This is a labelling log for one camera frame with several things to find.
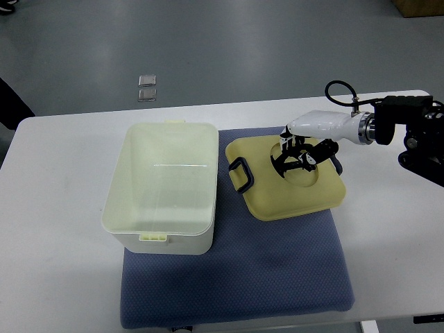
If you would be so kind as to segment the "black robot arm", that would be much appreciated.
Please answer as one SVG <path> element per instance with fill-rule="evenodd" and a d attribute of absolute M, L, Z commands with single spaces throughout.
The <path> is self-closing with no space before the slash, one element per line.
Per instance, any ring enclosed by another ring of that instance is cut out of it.
<path fill-rule="evenodd" d="M 392 142 L 397 125 L 405 126 L 405 151 L 398 155 L 404 169 L 443 186 L 443 103 L 433 96 L 387 96 L 373 99 L 370 125 L 380 145 Z"/>

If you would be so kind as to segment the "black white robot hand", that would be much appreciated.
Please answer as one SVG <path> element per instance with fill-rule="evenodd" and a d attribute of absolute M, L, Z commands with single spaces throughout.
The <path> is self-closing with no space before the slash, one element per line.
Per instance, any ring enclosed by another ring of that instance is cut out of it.
<path fill-rule="evenodd" d="M 313 110 L 289 122 L 279 135 L 278 155 L 271 155 L 276 172 L 285 177 L 288 171 L 315 171 L 329 160 L 340 175 L 343 167 L 336 157 L 339 141 L 346 139 L 364 144 L 366 115 Z"/>

